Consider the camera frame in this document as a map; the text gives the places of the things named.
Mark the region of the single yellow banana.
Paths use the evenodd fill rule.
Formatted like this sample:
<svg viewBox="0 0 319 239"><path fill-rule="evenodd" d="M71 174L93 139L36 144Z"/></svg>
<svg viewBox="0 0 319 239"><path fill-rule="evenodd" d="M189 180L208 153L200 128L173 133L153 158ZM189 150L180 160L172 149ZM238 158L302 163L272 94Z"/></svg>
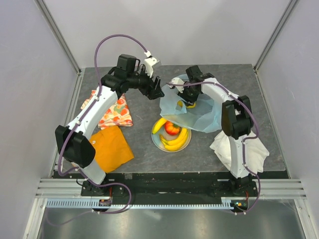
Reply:
<svg viewBox="0 0 319 239"><path fill-rule="evenodd" d="M153 126L152 134L156 134L161 127L167 122L165 118L160 118Z"/></svg>

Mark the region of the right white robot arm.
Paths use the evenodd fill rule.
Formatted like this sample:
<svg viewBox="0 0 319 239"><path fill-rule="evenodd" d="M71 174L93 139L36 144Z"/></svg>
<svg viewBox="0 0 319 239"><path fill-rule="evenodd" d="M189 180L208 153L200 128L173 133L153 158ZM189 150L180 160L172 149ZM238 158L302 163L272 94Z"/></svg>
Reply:
<svg viewBox="0 0 319 239"><path fill-rule="evenodd" d="M247 96L234 95L216 78L201 72L197 65L186 69L188 81L171 81L178 86L178 95L189 105L193 105L200 94L211 97L221 104L221 128L228 136L231 151L230 172L234 180L228 183L228 190L234 196L240 196L246 191L245 182L240 179L248 176L246 169L245 138L250 134L254 123L251 117L251 105Z"/></svg>

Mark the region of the light blue plastic bag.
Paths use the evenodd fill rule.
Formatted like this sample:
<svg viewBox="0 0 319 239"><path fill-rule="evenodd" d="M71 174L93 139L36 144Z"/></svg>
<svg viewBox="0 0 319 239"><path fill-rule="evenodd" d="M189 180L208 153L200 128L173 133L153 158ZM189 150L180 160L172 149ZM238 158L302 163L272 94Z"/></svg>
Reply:
<svg viewBox="0 0 319 239"><path fill-rule="evenodd" d="M181 87L164 85L161 88L164 97L159 102L160 115L187 129L204 133L220 130L225 93L218 86L213 85L218 81L212 74L205 74L204 82L205 84L198 85L202 93L199 94L193 108L187 108L186 100L178 95Z"/></svg>

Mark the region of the yellow banana bunch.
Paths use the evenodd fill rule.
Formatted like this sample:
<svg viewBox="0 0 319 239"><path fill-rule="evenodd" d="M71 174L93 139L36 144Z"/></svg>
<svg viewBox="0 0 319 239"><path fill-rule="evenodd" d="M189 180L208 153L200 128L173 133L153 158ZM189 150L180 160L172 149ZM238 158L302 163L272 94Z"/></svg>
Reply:
<svg viewBox="0 0 319 239"><path fill-rule="evenodd" d="M180 150L186 143L189 136L189 130L182 128L178 137L174 140L166 140L162 134L159 134L160 141L162 142L166 151L175 152Z"/></svg>

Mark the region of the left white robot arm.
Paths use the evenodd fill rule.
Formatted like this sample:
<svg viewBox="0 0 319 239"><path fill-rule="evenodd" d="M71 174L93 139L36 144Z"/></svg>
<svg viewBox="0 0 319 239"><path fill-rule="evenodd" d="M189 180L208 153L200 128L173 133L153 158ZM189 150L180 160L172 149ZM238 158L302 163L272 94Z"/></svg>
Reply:
<svg viewBox="0 0 319 239"><path fill-rule="evenodd" d="M55 130L59 160L72 163L75 170L91 180L92 190L99 196L106 195L110 187L104 180L106 173L98 165L96 150L89 140L102 116L129 89L138 89L150 100L164 96L160 77L153 76L160 60L149 52L146 56L144 61L140 61L131 55L120 55L117 65L100 79L96 93L78 116Z"/></svg>

